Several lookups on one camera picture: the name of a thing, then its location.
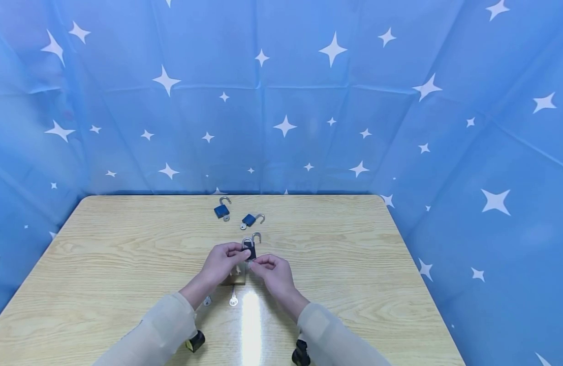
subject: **hand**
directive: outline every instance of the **hand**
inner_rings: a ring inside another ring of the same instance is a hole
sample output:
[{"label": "hand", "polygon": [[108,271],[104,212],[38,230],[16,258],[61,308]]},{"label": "hand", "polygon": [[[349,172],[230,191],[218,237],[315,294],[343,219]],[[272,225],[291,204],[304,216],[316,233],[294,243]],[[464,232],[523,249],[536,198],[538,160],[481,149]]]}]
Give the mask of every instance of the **hand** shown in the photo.
[{"label": "hand", "polygon": [[236,265],[246,261],[251,255],[250,251],[241,251],[242,249],[242,245],[237,242],[219,244],[212,248],[200,272],[180,290],[194,310],[227,278]]},{"label": "hand", "polygon": [[269,293],[297,323],[298,317],[310,301],[294,286],[292,269],[288,261],[273,254],[266,254],[256,258],[249,267],[256,275],[263,278]]}]

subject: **table surface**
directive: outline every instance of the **table surface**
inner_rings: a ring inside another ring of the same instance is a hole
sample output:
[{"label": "table surface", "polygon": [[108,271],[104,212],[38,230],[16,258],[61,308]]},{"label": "table surface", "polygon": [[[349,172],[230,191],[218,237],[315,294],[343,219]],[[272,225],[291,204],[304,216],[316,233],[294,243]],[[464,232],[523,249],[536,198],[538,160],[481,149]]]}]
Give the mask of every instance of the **table surface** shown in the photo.
[{"label": "table surface", "polygon": [[[394,365],[463,365],[377,196],[93,196],[78,205],[0,316],[0,365],[90,365],[216,243],[255,231],[258,255],[288,259],[304,296],[326,306]],[[263,224],[239,229],[248,213]],[[198,309],[207,342],[168,365],[292,365],[297,330],[254,274]]]}]

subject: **padlock body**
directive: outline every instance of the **padlock body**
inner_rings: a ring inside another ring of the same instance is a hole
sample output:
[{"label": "padlock body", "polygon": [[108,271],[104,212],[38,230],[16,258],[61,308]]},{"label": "padlock body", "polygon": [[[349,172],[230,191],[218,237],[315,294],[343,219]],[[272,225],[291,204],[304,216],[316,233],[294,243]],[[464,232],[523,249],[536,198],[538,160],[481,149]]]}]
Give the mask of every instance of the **padlock body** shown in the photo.
[{"label": "padlock body", "polygon": [[221,204],[219,207],[216,207],[214,209],[214,213],[216,213],[216,217],[219,219],[222,219],[224,216],[230,214],[229,209],[223,204]]}]

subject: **person's right hand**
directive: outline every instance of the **person's right hand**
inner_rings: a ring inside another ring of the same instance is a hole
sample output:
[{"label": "person's right hand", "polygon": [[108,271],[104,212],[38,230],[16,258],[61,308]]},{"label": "person's right hand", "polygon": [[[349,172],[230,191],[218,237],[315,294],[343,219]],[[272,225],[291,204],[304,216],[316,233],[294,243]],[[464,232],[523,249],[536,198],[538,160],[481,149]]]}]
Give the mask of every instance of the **person's right hand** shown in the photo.
[{"label": "person's right hand", "polygon": [[294,286],[292,269],[288,261],[273,254],[265,254],[251,262],[249,267],[256,275],[263,278],[267,290],[297,322],[302,310],[310,301]]}]

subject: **person's left hand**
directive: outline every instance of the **person's left hand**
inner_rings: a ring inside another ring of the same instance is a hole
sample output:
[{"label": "person's left hand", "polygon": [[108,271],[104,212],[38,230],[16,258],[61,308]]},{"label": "person's left hand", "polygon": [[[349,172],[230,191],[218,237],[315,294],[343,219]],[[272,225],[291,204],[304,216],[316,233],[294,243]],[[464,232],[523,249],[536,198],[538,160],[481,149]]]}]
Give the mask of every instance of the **person's left hand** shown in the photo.
[{"label": "person's left hand", "polygon": [[212,248],[200,270],[200,275],[211,285],[217,286],[224,281],[232,269],[246,261],[251,251],[242,250],[241,243],[229,242]]}]

